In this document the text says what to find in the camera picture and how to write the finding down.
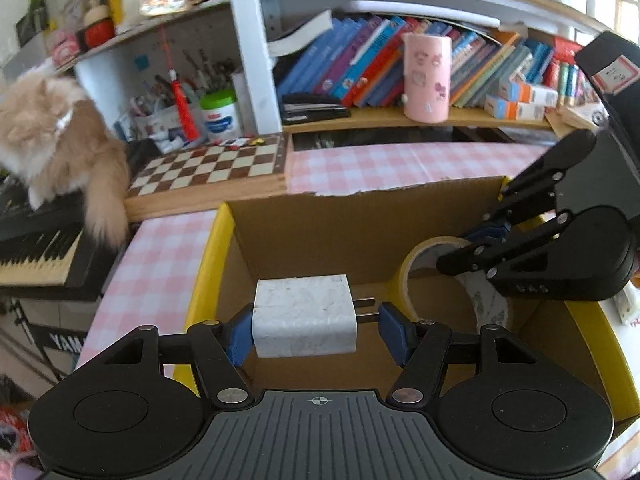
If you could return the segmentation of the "white green jar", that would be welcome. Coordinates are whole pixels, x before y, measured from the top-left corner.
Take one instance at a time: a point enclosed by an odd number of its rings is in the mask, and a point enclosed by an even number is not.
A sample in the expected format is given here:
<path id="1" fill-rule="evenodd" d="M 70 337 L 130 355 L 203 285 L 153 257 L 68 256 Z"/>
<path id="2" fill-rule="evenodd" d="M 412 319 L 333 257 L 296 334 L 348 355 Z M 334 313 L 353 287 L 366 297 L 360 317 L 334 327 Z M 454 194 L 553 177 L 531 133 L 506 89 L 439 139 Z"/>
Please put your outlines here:
<path id="1" fill-rule="evenodd" d="M 242 136 L 238 99 L 232 88 L 202 96 L 200 109 L 210 142 L 219 144 Z"/>

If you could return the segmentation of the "pink cylinder cup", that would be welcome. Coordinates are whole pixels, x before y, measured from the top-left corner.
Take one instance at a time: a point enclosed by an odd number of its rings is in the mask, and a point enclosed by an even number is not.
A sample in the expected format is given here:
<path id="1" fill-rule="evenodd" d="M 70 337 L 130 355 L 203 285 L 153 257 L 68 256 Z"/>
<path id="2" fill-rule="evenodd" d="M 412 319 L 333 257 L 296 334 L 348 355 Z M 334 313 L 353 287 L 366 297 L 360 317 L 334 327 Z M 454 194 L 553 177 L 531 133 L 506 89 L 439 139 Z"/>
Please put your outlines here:
<path id="1" fill-rule="evenodd" d="M 415 32 L 402 39 L 405 115 L 427 125 L 446 122 L 450 110 L 451 39 Z"/>

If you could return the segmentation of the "orange white box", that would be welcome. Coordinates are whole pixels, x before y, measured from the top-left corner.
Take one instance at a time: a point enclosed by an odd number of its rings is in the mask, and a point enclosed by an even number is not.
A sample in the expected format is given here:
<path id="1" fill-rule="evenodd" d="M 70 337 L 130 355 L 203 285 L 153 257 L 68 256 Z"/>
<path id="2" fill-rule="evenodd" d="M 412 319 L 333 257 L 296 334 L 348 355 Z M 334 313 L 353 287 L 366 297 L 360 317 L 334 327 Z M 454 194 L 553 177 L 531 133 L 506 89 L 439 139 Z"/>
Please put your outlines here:
<path id="1" fill-rule="evenodd" d="M 518 122 L 541 122 L 546 111 L 541 105 L 507 101 L 498 96 L 486 96 L 484 110 L 497 119 Z"/>
<path id="2" fill-rule="evenodd" d="M 505 79 L 500 82 L 498 92 L 501 99 L 510 102 L 535 104 L 548 108 L 555 108 L 559 101 L 559 93 L 556 90 L 528 82 Z"/>

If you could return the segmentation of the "black stapler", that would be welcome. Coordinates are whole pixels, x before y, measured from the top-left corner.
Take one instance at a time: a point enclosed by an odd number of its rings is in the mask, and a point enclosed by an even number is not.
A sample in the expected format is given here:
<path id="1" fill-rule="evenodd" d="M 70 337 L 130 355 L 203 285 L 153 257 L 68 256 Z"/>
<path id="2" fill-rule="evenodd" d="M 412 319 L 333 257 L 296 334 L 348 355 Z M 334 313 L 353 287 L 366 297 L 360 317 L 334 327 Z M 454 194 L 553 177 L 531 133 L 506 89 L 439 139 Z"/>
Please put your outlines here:
<path id="1" fill-rule="evenodd" d="M 312 93 L 293 93 L 280 101 L 281 122 L 297 126 L 350 116 L 350 110 L 340 99 Z"/>

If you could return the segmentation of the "orange white box upper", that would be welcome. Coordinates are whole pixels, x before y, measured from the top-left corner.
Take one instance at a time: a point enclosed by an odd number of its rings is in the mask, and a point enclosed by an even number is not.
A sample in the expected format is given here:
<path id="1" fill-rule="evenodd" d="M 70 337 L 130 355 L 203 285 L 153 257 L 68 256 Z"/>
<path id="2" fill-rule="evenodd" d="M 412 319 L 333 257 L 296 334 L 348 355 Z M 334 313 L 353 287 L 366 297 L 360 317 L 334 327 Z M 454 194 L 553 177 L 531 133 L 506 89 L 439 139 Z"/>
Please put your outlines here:
<path id="1" fill-rule="evenodd" d="M 548 108 L 555 108 L 559 101 L 559 93 L 556 90 L 528 82 L 505 79 L 500 82 L 498 92 L 501 99 L 510 102 L 535 104 Z"/>

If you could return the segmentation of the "white power adapter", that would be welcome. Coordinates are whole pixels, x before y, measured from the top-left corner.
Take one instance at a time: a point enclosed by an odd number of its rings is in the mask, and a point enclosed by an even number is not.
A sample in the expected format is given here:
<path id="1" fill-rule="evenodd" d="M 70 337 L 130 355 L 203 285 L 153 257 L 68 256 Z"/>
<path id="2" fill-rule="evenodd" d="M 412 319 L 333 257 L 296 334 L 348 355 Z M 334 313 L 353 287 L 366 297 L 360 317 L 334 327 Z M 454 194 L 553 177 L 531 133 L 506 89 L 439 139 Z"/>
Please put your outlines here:
<path id="1" fill-rule="evenodd" d="M 352 296 L 344 274 L 257 282 L 252 339 L 258 358 L 337 356 L 357 349 L 357 310 L 373 297 Z"/>

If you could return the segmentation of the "orange white box lower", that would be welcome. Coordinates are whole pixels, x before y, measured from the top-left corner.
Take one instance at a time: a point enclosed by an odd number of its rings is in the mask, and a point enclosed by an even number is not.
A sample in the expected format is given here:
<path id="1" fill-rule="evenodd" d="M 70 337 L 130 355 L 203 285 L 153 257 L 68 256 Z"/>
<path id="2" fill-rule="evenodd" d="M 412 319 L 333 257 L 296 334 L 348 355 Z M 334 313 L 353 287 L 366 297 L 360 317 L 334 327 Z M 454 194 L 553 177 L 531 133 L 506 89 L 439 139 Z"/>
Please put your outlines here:
<path id="1" fill-rule="evenodd" d="M 486 96 L 484 110 L 497 119 L 518 122 L 541 122 L 546 111 L 541 105 L 507 101 L 498 96 Z"/>

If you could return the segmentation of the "fluffy orange cat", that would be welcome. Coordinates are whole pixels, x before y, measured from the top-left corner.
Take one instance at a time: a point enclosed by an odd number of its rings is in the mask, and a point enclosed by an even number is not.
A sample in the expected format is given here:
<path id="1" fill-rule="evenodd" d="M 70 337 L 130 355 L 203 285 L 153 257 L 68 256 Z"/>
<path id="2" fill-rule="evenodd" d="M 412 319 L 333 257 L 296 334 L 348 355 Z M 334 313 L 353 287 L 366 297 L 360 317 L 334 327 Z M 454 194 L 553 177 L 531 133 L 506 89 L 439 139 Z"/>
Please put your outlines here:
<path id="1" fill-rule="evenodd" d="M 1 96 L 1 168 L 26 186 L 33 211 L 81 192 L 94 240 L 112 249 L 125 244 L 126 146 L 74 78 L 38 67 L 9 85 Z"/>

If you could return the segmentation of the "black keyboard piano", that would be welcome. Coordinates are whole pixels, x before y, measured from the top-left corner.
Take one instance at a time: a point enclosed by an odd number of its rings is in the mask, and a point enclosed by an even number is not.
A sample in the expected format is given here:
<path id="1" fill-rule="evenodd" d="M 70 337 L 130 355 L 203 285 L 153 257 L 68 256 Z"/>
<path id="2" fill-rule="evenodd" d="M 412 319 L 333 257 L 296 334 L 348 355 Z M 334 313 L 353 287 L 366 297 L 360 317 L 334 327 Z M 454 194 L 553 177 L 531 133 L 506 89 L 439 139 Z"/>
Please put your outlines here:
<path id="1" fill-rule="evenodd" d="M 1 179 L 1 293 L 12 298 L 98 299 L 116 252 L 84 227 L 84 196 L 58 196 L 33 211 L 27 190 Z"/>

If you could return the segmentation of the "pink checkered tablecloth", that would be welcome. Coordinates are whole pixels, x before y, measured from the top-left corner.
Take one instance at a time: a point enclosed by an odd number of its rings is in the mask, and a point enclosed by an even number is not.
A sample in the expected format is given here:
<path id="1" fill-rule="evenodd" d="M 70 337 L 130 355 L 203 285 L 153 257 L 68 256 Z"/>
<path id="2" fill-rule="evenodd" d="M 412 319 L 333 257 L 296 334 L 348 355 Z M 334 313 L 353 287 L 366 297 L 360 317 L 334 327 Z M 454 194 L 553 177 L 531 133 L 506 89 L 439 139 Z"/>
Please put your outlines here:
<path id="1" fill-rule="evenodd" d="M 514 177 L 544 152 L 517 143 L 424 143 L 297 152 L 288 192 L 350 195 L 463 178 Z M 117 267 L 78 362 L 140 325 L 182 331 L 215 211 L 146 220 Z"/>

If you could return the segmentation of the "yellow tape roll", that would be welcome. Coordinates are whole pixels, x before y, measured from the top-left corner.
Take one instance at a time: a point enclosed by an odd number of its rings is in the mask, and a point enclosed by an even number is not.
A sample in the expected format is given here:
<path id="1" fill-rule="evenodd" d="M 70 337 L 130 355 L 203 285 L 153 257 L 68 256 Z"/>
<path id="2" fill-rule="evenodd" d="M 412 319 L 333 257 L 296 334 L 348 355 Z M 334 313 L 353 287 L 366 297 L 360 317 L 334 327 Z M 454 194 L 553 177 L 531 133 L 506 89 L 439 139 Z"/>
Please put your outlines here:
<path id="1" fill-rule="evenodd" d="M 479 333 L 487 324 L 510 330 L 510 301 L 495 290 L 483 272 L 452 278 L 436 269 L 440 256 L 468 245 L 467 240 L 452 236 L 433 237 L 419 244 L 396 271 L 385 299 L 413 322 L 424 318 L 461 333 Z"/>

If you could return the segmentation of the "row of books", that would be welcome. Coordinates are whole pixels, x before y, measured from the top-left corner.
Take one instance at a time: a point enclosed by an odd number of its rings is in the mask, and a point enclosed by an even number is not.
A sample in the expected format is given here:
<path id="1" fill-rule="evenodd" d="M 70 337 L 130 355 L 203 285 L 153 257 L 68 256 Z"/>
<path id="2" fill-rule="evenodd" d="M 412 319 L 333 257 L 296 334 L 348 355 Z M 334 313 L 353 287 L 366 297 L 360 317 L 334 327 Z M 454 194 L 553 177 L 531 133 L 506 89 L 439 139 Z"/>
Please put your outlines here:
<path id="1" fill-rule="evenodd" d="M 334 18 L 332 27 L 276 69 L 279 101 L 293 93 L 333 96 L 347 107 L 390 107 L 404 88 L 406 32 L 451 39 L 451 103 L 480 108 L 500 81 L 540 84 L 554 47 L 537 38 L 501 37 L 486 28 L 437 18 L 360 15 Z"/>

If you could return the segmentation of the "wooden chessboard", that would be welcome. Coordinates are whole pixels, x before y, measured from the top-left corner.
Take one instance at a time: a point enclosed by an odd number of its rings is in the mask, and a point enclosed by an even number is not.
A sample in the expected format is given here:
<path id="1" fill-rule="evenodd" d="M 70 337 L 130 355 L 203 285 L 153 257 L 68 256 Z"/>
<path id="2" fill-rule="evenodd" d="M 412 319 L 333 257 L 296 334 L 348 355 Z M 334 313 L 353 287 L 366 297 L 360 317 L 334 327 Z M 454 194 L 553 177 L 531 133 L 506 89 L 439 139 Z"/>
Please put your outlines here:
<path id="1" fill-rule="evenodd" d="M 287 136 L 270 134 L 154 158 L 131 181 L 128 219 L 141 222 L 284 194 L 291 153 Z"/>

